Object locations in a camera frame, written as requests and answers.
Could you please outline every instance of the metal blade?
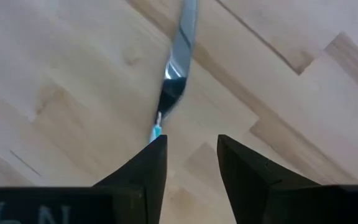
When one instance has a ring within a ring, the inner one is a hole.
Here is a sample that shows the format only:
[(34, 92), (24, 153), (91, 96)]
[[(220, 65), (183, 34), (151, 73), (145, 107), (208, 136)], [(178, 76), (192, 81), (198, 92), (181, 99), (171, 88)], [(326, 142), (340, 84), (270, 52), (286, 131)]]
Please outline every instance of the metal blade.
[(161, 133), (160, 123), (180, 101), (186, 87), (195, 46), (198, 0), (184, 0), (181, 18), (163, 80), (160, 101), (152, 131), (152, 141)]
[(184, 0), (182, 15), (165, 72), (168, 79), (188, 76), (195, 45), (197, 9), (197, 0)]

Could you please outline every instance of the wooden floor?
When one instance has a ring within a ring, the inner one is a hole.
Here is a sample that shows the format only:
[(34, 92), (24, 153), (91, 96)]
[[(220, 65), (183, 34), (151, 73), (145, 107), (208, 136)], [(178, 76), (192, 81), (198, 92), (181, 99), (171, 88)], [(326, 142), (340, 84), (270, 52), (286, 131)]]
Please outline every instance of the wooden floor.
[[(320, 184), (358, 184), (358, 2), (199, 7), (186, 92), (163, 126), (162, 223), (234, 223), (218, 134)], [(89, 186), (137, 154), (180, 11), (0, 0), (0, 186)]]

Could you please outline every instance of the light blue handle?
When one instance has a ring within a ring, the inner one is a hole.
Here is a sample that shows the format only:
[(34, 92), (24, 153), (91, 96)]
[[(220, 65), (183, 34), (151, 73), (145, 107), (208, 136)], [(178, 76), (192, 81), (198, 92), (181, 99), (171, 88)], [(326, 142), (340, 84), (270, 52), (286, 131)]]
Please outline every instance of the light blue handle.
[(153, 126), (153, 130), (152, 130), (152, 134), (151, 134), (151, 137), (150, 137), (150, 142), (154, 141), (156, 138), (158, 138), (162, 133), (162, 128), (160, 125), (158, 124), (155, 124)]

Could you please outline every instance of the black object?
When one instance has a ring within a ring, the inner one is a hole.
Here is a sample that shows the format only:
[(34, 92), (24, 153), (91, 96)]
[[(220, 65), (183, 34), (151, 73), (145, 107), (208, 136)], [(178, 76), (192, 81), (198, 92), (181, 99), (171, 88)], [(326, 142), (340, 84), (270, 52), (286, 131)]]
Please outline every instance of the black object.
[[(187, 77), (176, 77), (173, 79), (164, 79), (158, 101), (157, 111), (161, 112), (161, 119), (164, 120), (173, 109), (176, 103), (182, 97), (183, 91), (186, 87)], [(155, 124), (157, 124), (158, 113), (155, 115)]]
[[(358, 224), (358, 185), (321, 186), (223, 135), (218, 159), (238, 224)], [(157, 224), (166, 175), (159, 136), (94, 187), (0, 188), (0, 224)]]
[(166, 175), (159, 136), (94, 187), (0, 188), (0, 224), (158, 223)]
[(218, 159), (237, 223), (358, 223), (358, 185), (320, 186), (223, 135)]

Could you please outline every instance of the knife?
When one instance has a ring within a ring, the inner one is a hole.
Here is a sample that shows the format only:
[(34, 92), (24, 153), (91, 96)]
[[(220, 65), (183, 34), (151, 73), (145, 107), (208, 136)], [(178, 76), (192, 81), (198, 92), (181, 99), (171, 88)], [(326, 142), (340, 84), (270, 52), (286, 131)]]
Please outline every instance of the knife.
[(170, 57), (165, 67), (160, 101), (155, 114), (150, 142), (162, 133), (162, 122), (181, 100), (195, 46), (198, 0), (184, 0)]

